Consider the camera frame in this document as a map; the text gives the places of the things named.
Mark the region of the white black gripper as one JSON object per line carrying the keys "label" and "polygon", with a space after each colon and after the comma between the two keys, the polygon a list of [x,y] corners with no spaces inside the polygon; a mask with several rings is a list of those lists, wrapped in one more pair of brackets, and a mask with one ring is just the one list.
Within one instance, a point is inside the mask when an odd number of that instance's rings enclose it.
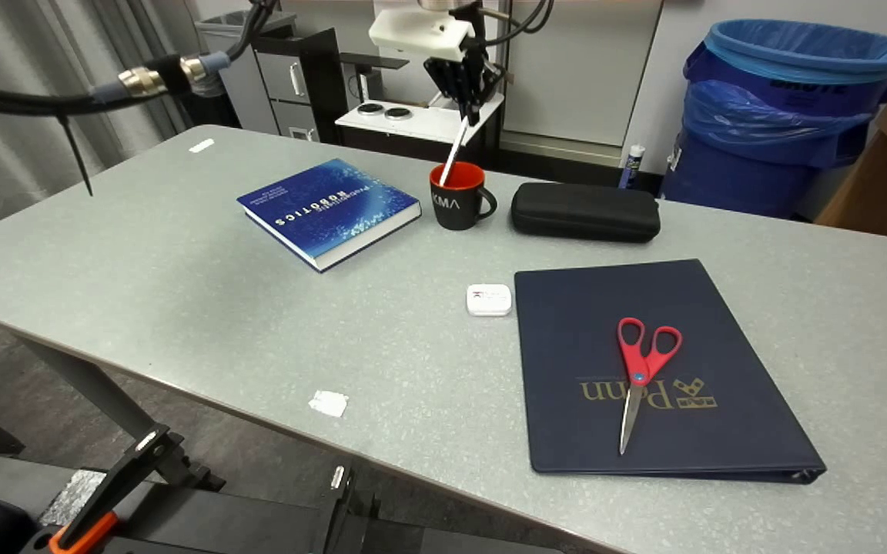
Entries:
{"label": "white black gripper", "polygon": [[487,56],[477,26],[465,15],[473,0],[413,0],[409,7],[379,8],[368,36],[403,59],[423,59],[425,73],[468,124],[482,119],[487,102]]}

